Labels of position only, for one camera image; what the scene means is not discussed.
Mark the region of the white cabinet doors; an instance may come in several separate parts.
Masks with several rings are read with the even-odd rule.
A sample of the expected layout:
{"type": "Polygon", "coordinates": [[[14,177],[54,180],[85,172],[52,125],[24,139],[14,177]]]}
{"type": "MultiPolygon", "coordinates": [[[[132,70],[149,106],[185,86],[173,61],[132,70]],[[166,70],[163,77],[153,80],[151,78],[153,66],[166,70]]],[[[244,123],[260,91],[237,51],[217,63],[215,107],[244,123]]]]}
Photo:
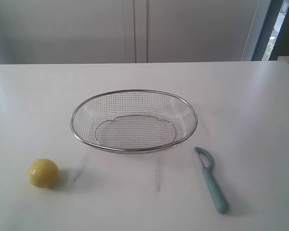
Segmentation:
{"type": "Polygon", "coordinates": [[[240,61],[257,0],[0,0],[0,63],[240,61]]]}

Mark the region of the yellow lemon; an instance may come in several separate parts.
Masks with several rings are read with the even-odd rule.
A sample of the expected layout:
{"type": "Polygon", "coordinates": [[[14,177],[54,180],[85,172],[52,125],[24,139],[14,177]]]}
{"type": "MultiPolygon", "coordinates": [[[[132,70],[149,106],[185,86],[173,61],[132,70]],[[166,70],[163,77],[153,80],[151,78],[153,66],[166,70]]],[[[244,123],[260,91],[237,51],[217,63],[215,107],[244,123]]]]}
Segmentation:
{"type": "Polygon", "coordinates": [[[52,187],[59,178],[59,167],[50,159],[35,160],[29,167],[30,183],[37,188],[52,187]]]}

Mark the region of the teal handled peeler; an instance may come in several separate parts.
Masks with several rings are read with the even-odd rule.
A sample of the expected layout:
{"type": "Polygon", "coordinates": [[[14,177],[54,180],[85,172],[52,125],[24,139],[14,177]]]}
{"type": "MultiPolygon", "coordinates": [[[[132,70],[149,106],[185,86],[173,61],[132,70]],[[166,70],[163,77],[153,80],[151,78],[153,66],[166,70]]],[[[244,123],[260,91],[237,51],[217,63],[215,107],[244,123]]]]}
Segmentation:
{"type": "Polygon", "coordinates": [[[202,174],[207,184],[216,211],[220,214],[226,214],[229,210],[229,205],[212,173],[214,160],[211,154],[200,147],[195,147],[194,151],[198,154],[200,159],[202,165],[202,174]],[[202,160],[202,156],[207,158],[209,162],[208,166],[205,165],[204,161],[202,160]]]}

